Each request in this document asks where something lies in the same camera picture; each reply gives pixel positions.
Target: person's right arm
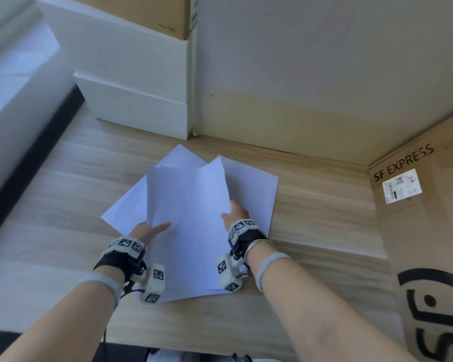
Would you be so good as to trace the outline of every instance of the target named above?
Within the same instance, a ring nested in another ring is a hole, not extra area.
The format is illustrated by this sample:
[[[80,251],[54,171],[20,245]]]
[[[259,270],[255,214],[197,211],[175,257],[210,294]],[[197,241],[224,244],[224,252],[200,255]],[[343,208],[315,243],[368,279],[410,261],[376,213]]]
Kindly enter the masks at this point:
[[[234,202],[232,213],[222,217],[228,228],[237,219],[249,218]],[[269,243],[249,251],[246,261],[255,277],[262,261],[276,251]],[[416,362],[290,259],[270,263],[262,275],[262,288],[302,361]]]

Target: hand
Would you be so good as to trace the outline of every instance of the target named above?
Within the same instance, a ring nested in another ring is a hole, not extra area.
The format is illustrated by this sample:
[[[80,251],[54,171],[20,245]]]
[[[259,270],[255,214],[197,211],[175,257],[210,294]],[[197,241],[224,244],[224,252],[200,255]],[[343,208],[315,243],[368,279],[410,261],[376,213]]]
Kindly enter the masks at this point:
[[[137,224],[129,236],[142,241],[145,245],[149,245],[156,235],[168,230],[170,226],[171,222],[165,222],[155,227],[151,227],[144,221]]]
[[[234,200],[230,201],[231,213],[222,213],[222,219],[225,223],[225,229],[230,230],[230,226],[239,219],[249,219],[248,211],[242,206],[238,205]]]

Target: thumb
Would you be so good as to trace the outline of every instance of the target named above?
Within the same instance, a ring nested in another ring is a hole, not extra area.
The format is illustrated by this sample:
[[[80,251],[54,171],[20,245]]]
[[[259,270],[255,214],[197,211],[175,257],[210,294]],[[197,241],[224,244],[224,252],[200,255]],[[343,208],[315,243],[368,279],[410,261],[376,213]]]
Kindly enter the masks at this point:
[[[166,231],[170,228],[171,222],[164,222],[161,223],[151,229],[151,235],[155,237],[156,235],[162,233],[163,231]]]

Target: person's left arm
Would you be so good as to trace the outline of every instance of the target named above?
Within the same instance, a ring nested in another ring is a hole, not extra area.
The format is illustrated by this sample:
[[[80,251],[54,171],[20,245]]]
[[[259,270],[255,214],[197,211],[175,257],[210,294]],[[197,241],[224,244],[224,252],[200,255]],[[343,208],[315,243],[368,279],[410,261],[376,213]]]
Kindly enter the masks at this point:
[[[138,224],[129,234],[148,245],[171,223],[150,227]],[[103,274],[120,286],[121,269],[103,265],[93,273]],[[90,362],[115,309],[116,300],[107,285],[98,281],[79,283],[49,312],[22,334],[1,356],[0,362]]]

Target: forearm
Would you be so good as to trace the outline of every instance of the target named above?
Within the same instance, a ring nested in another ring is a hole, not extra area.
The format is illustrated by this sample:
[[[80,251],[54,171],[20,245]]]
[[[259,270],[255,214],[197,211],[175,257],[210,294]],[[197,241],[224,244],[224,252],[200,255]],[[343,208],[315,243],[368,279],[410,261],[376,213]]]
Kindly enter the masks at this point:
[[[256,245],[248,255],[254,276],[276,250]],[[415,361],[348,304],[290,259],[272,262],[262,276],[266,299],[304,361]]]
[[[113,267],[97,268],[119,284],[124,274]],[[115,297],[103,283],[78,284],[53,309],[0,356],[0,362],[90,362],[115,309]]]

